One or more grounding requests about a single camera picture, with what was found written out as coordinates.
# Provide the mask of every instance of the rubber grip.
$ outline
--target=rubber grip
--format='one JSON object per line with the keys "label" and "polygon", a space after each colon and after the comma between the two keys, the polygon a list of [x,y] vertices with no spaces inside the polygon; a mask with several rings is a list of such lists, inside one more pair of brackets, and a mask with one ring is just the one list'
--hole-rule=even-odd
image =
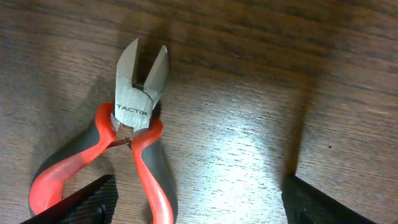
{"label": "rubber grip", "polygon": [[178,202],[174,183],[160,144],[163,124],[153,120],[149,129],[132,140],[131,150],[137,172],[153,214],[153,224],[173,224]]}
{"label": "rubber grip", "polygon": [[89,128],[43,162],[29,190],[32,215],[38,215],[60,202],[64,183],[114,141],[116,132],[111,123],[113,108],[111,103],[100,105]]}

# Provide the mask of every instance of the brown wood surface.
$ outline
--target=brown wood surface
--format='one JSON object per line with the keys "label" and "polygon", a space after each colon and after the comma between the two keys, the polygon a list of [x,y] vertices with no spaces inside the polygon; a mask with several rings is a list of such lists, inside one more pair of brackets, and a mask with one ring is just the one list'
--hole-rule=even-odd
{"label": "brown wood surface", "polygon": [[[34,172],[113,100],[116,63],[137,37],[141,73],[169,48],[160,117],[177,223],[287,223],[280,182],[296,165],[349,208],[397,222],[398,1],[0,2],[1,223],[29,218]],[[107,173],[113,223],[147,223],[126,146],[65,195]]]}

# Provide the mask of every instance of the diagonal cutting pliers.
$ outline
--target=diagonal cutting pliers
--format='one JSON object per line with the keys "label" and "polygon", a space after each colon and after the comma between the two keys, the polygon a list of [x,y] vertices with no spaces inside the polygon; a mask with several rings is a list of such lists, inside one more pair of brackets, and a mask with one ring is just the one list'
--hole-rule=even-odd
{"label": "diagonal cutting pliers", "polygon": [[[116,69],[115,104],[103,103],[89,128],[50,156],[34,175],[29,190],[29,208],[37,215],[62,200],[64,183],[96,159],[108,147],[128,142],[137,172],[153,214],[153,224],[171,224],[177,219],[174,183],[160,144],[163,124],[151,120],[169,76],[167,49],[163,46],[143,85],[136,82],[138,39],[122,53]],[[132,140],[115,141],[117,131],[134,130]]]}

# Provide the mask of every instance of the pliers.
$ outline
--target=pliers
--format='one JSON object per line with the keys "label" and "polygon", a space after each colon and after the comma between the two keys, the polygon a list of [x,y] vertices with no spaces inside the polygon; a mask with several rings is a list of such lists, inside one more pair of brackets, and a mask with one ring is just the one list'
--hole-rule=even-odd
{"label": "pliers", "polygon": [[64,183],[96,159],[126,126],[134,130],[128,141],[137,172],[153,214],[153,224],[171,224],[177,219],[178,202],[174,183],[165,165],[160,136],[163,124],[151,120],[169,76],[167,49],[163,46],[143,85],[136,83],[138,39],[120,56],[116,69],[115,104],[103,103],[89,128],[50,156],[34,175],[29,190],[29,208],[37,215],[62,200]]}

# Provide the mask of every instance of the wooden surface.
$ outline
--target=wooden surface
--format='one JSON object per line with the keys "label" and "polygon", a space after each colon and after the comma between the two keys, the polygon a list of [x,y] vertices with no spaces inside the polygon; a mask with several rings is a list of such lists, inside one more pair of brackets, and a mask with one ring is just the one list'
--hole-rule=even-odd
{"label": "wooden surface", "polygon": [[[397,223],[398,1],[0,2],[1,223],[29,218],[34,172],[113,100],[137,37],[142,74],[169,48],[161,118],[177,223],[287,223],[280,182],[296,164],[349,208]],[[126,146],[65,195],[107,173],[113,223],[147,223]]]}

